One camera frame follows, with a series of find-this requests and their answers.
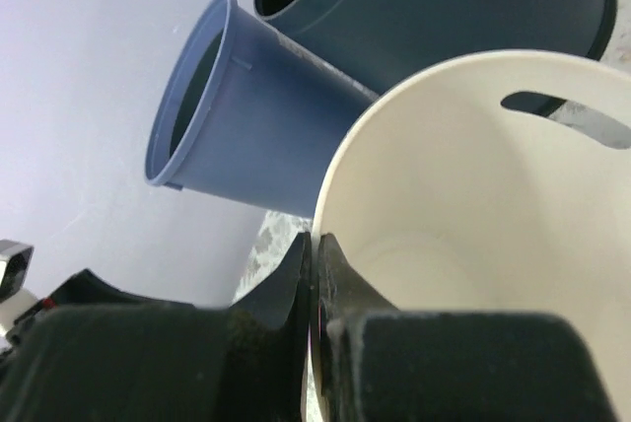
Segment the dark navy tall bin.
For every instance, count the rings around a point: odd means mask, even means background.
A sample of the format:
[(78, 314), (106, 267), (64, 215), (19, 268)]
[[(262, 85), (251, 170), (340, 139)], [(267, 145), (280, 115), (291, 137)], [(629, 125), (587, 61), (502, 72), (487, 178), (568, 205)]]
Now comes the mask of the dark navy tall bin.
[(254, 0), (265, 22), (383, 93), (471, 52), (532, 48), (599, 58), (617, 0)]

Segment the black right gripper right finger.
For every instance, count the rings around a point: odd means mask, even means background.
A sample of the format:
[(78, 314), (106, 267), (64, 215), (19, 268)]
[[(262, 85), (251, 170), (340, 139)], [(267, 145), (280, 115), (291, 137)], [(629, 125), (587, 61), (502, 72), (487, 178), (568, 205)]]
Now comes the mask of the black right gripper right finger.
[(579, 333), (539, 313), (405, 312), (317, 246), (317, 400), (327, 421), (613, 421)]

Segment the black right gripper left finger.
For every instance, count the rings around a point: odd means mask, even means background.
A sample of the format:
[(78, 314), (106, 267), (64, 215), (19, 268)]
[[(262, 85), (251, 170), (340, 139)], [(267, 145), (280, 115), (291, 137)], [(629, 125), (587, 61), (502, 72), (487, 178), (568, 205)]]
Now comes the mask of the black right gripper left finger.
[(125, 293), (82, 270), (2, 351), (1, 417), (299, 421), (310, 267), (300, 233), (271, 274), (219, 309)]

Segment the cream white bin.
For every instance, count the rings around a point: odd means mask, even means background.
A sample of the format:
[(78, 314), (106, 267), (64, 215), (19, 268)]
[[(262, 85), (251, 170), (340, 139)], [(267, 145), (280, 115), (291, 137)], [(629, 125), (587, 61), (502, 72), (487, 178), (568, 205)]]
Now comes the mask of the cream white bin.
[(630, 77), (536, 50), (459, 57), (395, 86), (322, 183), (315, 242), (405, 310), (557, 314), (630, 417), (630, 153), (503, 106), (532, 92), (630, 120)]

